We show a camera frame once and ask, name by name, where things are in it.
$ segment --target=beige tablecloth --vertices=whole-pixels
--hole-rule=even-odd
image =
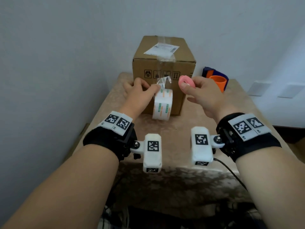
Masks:
[[[122,84],[132,80],[132,74],[121,73],[109,95],[101,105],[86,133],[105,119],[111,111],[117,111],[124,103]],[[250,97],[239,83],[229,81],[224,94],[228,100],[242,112],[254,113],[272,134],[279,139],[282,147],[290,148],[263,117]],[[207,202],[227,198],[231,201],[251,201],[248,192],[243,189],[232,174],[219,162],[208,166],[195,166],[190,162],[191,128],[204,126],[210,134],[216,134],[216,123],[208,118],[202,108],[185,101],[181,116],[171,116],[169,121],[153,120],[151,115],[143,114],[135,121],[135,130],[139,141],[148,133],[157,133],[162,138],[162,170],[158,174],[146,174],[142,171],[142,159],[134,160],[132,154],[120,162],[117,179],[122,177],[115,188],[116,207],[133,205],[135,207],[168,213],[183,218],[201,217],[201,206]],[[238,175],[231,158],[220,150],[214,157],[223,161]]]

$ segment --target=metal screw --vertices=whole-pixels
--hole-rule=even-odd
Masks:
[[[138,149],[139,147],[140,147],[140,143],[137,142],[137,141],[135,141],[135,142],[134,142],[134,148],[135,148],[135,149]]]

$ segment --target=orange object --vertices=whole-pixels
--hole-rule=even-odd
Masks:
[[[207,72],[206,78],[210,78],[213,75],[214,70],[210,70]]]
[[[227,83],[227,79],[225,77],[222,77],[222,76],[219,76],[219,75],[212,75],[209,78],[215,81],[215,83],[218,85],[221,92],[224,92],[224,88],[225,88],[226,83]]]

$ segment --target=wall outlet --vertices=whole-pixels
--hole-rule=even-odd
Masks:
[[[278,95],[280,98],[293,98],[305,87],[305,84],[288,83],[284,90]]]
[[[250,96],[262,96],[265,91],[270,87],[271,81],[259,81],[256,80],[249,91],[247,92]]]

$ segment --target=cardboard box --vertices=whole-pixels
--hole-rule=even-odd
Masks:
[[[171,57],[166,53],[159,56],[145,54],[146,51],[154,47],[157,43],[174,45],[179,48],[175,49],[173,47],[172,51],[174,52]],[[173,90],[171,115],[180,115],[185,99],[185,94],[178,86],[179,77],[181,75],[192,77],[195,65],[196,60],[185,40],[175,37],[144,36],[132,60],[134,79],[140,77],[151,85],[157,83],[157,78],[164,76],[171,77],[172,83],[170,84],[167,81],[165,85],[165,88]],[[153,103],[154,99],[150,101],[143,113],[152,114]]]

